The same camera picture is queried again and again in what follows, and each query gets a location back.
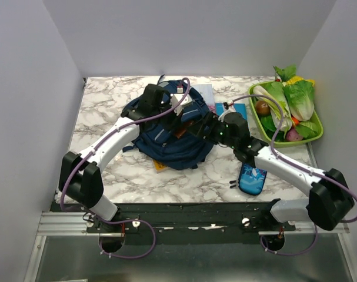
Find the brown leather wallet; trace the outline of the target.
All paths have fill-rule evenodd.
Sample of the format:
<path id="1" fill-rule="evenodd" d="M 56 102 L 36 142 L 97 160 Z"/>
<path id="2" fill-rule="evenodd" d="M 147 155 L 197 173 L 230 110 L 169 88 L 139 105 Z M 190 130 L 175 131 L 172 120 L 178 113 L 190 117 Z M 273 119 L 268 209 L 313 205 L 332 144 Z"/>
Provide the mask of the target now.
<path id="1" fill-rule="evenodd" d="M 187 128 L 190 127 L 194 123 L 193 120 L 187 121 L 174 132 L 174 136 L 178 139 L 180 139 L 187 131 Z"/>

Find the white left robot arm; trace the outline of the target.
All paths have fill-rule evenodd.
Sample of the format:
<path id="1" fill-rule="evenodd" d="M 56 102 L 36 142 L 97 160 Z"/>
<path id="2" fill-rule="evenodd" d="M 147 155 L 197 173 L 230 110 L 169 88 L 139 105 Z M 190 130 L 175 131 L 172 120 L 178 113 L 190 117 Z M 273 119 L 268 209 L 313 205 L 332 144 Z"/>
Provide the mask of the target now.
<path id="1" fill-rule="evenodd" d="M 108 232 L 120 227 L 118 207 L 104 195 L 102 172 L 108 163 L 128 143 L 135 140 L 143 128 L 154 123 L 176 126 L 190 100 L 190 80 L 183 78 L 178 90 L 169 93 L 159 85 L 148 84 L 136 105 L 125 106 L 121 117 L 94 144 L 80 153 L 68 152 L 62 159 L 59 178 L 61 210 L 66 196 L 99 216 L 100 225 Z"/>

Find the navy blue student backpack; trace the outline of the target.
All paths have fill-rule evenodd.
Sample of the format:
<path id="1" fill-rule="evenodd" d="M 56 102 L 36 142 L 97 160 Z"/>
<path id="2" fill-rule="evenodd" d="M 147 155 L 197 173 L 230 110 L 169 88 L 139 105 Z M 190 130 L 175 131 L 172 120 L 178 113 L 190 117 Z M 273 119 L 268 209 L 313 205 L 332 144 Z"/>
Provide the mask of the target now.
<path id="1" fill-rule="evenodd" d="M 176 91 L 180 80 L 168 80 L 158 82 L 158 85 L 173 93 Z M 189 95 L 193 102 L 183 110 L 181 121 L 183 125 L 189 125 L 204 117 L 210 112 L 202 95 L 191 86 Z M 122 152 L 138 149 L 141 153 L 149 156 L 153 160 L 162 163 L 175 170 L 196 169 L 198 163 L 204 162 L 211 152 L 213 144 L 204 141 L 194 135 L 181 131 L 167 131 L 161 125 L 154 124 L 152 128 L 132 141 L 134 145 L 125 146 Z"/>

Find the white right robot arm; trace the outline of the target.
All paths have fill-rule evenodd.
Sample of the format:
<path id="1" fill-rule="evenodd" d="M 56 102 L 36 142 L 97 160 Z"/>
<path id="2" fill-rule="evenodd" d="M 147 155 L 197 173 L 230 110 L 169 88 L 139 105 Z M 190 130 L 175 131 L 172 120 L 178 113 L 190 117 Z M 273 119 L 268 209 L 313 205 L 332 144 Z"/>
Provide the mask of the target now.
<path id="1" fill-rule="evenodd" d="M 353 208 L 354 200 L 343 174 L 326 172 L 287 157 L 263 140 L 250 135 L 248 124 L 238 112 L 217 116 L 208 112 L 188 127 L 188 132 L 207 142 L 221 143 L 233 150 L 242 163 L 266 170 L 304 193 L 301 200 L 273 200 L 261 214 L 261 225 L 274 230 L 286 221 L 311 221 L 331 231 Z"/>

